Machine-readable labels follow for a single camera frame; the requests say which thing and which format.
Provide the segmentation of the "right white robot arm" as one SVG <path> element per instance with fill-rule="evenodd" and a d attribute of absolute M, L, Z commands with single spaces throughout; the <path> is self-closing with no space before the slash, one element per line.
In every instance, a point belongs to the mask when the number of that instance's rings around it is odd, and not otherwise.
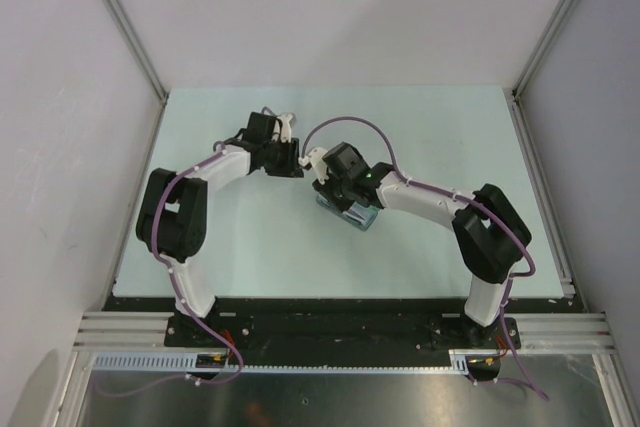
<path fill-rule="evenodd" d="M 383 209 L 409 213 L 451 230 L 472 280 L 461 323 L 463 340 L 484 348 L 497 336 L 495 320 L 506 299 L 511 271 L 524 257 L 531 233 L 498 187 L 465 194 L 402 176 L 391 164 L 369 166 L 348 143 L 315 148 L 299 159 L 315 174 L 317 201 L 366 230 Z"/>

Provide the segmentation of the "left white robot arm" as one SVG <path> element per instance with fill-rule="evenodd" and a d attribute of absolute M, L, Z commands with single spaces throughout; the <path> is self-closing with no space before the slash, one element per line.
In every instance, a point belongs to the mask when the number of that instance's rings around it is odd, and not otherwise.
<path fill-rule="evenodd" d="M 214 344 L 221 323 L 209 315 L 216 294 L 204 264 L 196 259 L 207 235 L 208 201 L 230 183 L 262 170 L 280 178 L 301 178 L 295 115 L 265 107 L 249 116 L 237 134 L 217 141 L 213 153 L 183 172 L 153 170 L 135 226 L 138 240 L 163 263 L 174 288 L 178 310 L 192 316 L 186 334 L 197 345 Z"/>

